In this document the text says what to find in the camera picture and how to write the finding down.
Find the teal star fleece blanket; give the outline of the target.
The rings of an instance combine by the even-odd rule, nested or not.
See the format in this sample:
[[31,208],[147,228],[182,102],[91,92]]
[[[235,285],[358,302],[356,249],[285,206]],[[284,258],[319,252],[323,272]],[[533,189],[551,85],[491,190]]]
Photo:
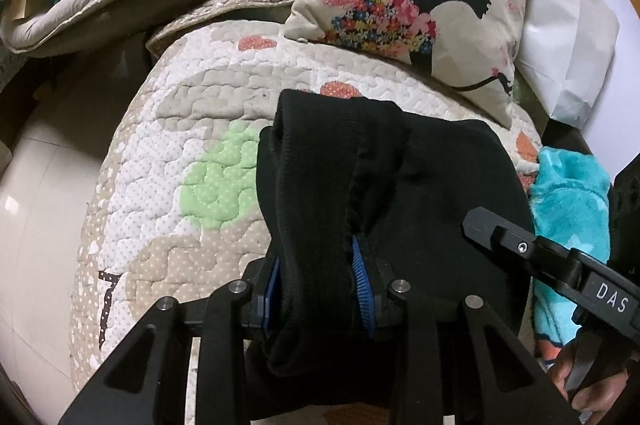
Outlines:
[[[608,173],[594,156],[562,148],[545,146],[538,162],[536,180],[529,188],[536,233],[606,263],[611,252]],[[574,303],[546,284],[534,282],[533,328],[544,364],[552,364],[575,338],[575,309]]]

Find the white pillow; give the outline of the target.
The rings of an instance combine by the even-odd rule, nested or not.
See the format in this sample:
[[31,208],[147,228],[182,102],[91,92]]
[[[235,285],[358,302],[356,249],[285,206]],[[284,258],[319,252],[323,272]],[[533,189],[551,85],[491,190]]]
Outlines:
[[515,65],[549,118],[585,126],[619,30],[604,0],[527,0]]

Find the patchwork heart quilt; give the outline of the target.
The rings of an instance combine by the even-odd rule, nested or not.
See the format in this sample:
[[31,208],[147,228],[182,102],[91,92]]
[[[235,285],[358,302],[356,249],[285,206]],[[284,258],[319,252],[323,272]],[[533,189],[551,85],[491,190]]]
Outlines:
[[131,101],[81,231],[70,316],[75,389],[157,298],[207,296],[265,254],[257,145],[283,89],[360,94],[447,120],[480,117],[408,67],[282,37],[289,4],[215,0],[233,15],[168,44]]

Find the black pants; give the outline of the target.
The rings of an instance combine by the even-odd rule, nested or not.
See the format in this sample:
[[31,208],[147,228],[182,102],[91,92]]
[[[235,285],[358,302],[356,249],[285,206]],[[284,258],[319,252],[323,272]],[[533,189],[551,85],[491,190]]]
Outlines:
[[484,122],[285,90],[260,136],[256,181],[283,301],[270,344],[248,353],[251,419],[362,402],[350,387],[364,341],[354,237],[427,297],[456,305],[478,295],[520,328],[527,270],[488,257],[462,231],[477,207],[534,226],[511,159]]

